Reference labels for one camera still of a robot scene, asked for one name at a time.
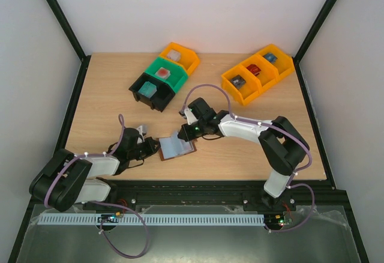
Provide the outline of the brown leather card holder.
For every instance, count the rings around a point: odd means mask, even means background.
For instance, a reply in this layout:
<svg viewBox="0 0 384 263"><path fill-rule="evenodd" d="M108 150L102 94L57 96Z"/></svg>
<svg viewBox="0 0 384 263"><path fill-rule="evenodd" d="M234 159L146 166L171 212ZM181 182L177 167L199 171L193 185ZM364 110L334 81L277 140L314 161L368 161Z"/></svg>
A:
<svg viewBox="0 0 384 263"><path fill-rule="evenodd" d="M197 151L193 141L186 142L178 138L178 132L174 131L169 137L159 138L160 160L175 159Z"/></svg>

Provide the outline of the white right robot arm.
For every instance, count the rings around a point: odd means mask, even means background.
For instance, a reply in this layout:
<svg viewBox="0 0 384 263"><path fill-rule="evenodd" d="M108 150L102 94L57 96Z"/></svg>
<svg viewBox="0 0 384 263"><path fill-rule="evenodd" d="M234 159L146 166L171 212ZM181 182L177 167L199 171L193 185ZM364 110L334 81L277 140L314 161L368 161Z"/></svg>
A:
<svg viewBox="0 0 384 263"><path fill-rule="evenodd" d="M272 171L263 186L260 200L269 210L282 204L282 194L291 182L296 167L305 156L310 156L310 147L305 139L283 116L260 121L236 116L228 110L216 112L202 98L184 106L179 114L187 121L178 133L178 138L183 141L216 135L219 138L245 139L262 147Z"/></svg>

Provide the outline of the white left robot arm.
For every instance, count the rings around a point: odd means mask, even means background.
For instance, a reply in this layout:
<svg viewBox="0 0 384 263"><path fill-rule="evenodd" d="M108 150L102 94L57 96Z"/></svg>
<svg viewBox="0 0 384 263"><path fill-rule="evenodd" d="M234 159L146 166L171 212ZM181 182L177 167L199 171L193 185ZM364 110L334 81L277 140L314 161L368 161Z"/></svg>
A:
<svg viewBox="0 0 384 263"><path fill-rule="evenodd" d="M47 208L64 212L76 203L103 202L112 185L102 179L143 165L160 149L158 140L147 137L145 126L122 129L117 142L99 154L75 154L66 149L54 153L29 186L29 193Z"/></svg>

